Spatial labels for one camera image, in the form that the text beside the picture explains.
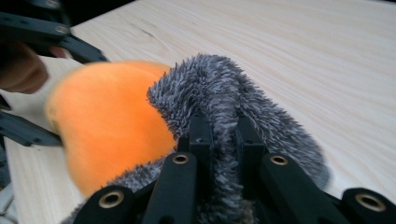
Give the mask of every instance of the orange plush toy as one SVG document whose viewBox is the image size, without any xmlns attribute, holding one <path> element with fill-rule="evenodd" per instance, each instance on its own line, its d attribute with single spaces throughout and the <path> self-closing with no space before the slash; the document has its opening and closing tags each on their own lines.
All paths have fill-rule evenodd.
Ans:
<svg viewBox="0 0 396 224">
<path fill-rule="evenodd" d="M 169 69 L 139 61 L 91 63 L 55 87 L 46 114 L 64 141 L 69 173 L 85 196 L 175 146 L 147 97 L 148 88 Z"/>
</svg>

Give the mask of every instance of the human hand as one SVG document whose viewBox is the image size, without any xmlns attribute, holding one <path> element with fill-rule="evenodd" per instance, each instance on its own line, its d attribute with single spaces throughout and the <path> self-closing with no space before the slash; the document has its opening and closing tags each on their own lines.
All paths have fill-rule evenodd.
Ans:
<svg viewBox="0 0 396 224">
<path fill-rule="evenodd" d="M 60 48 L 50 48 L 52 54 L 65 58 Z M 37 54 L 22 42 L 0 42 L 0 89 L 31 94 L 48 80 L 46 66 Z"/>
</svg>

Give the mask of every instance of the metal rivet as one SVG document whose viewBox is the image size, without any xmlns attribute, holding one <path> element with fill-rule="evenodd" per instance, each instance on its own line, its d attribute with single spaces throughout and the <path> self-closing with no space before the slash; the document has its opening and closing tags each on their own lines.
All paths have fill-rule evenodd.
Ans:
<svg viewBox="0 0 396 224">
<path fill-rule="evenodd" d="M 172 161 L 176 164 L 184 164 L 189 161 L 189 157 L 186 155 L 177 155 L 172 158 Z"/>
<path fill-rule="evenodd" d="M 59 32 L 61 34 L 68 34 L 69 33 L 69 29 L 67 29 L 64 26 L 56 26 L 55 30 L 56 30 L 56 32 Z"/>
<path fill-rule="evenodd" d="M 360 193 L 355 196 L 355 199 L 363 207 L 366 207 L 376 212 L 383 212 L 387 209 L 387 207 L 383 202 L 381 202 L 381 200 L 370 194 Z"/>
<path fill-rule="evenodd" d="M 124 194 L 120 190 L 111 191 L 103 195 L 99 200 L 99 206 L 103 208 L 112 208 L 119 205 L 124 198 Z"/>
<path fill-rule="evenodd" d="M 275 163 L 276 165 L 286 165 L 288 164 L 288 160 L 282 156 L 273 156 L 271 157 L 271 162 Z"/>
<path fill-rule="evenodd" d="M 59 7 L 59 3 L 54 0 L 47 0 L 46 5 L 49 7 Z"/>
</svg>

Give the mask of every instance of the light wood tabletop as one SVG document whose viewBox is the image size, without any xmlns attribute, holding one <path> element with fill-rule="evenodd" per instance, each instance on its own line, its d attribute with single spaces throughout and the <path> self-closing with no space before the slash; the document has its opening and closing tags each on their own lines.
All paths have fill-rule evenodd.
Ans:
<svg viewBox="0 0 396 224">
<path fill-rule="evenodd" d="M 233 59 L 323 148 L 327 192 L 364 187 L 396 203 L 395 24 L 396 4 L 380 1 L 141 0 L 73 32 L 112 62 L 173 66 L 200 52 Z M 43 61 L 51 79 L 42 90 L 1 94 L 15 114 L 48 128 L 51 88 L 83 65 Z M 20 223 L 59 223 L 82 202 L 61 147 L 6 144 Z"/>
</svg>

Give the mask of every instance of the table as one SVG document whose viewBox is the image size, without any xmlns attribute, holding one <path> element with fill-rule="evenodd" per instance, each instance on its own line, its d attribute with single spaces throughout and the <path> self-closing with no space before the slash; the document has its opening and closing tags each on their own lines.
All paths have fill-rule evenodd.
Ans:
<svg viewBox="0 0 396 224">
<path fill-rule="evenodd" d="M 396 203 L 396 5 L 366 0 L 135 1 L 74 28 L 111 61 L 173 66 L 199 52 L 232 58 L 323 148 L 330 194 L 365 187 Z M 72 60 L 43 58 L 38 93 L 1 92 L 48 128 L 43 105 Z M 82 202 L 61 147 L 6 141 L 21 223 L 59 223 Z"/>
</svg>

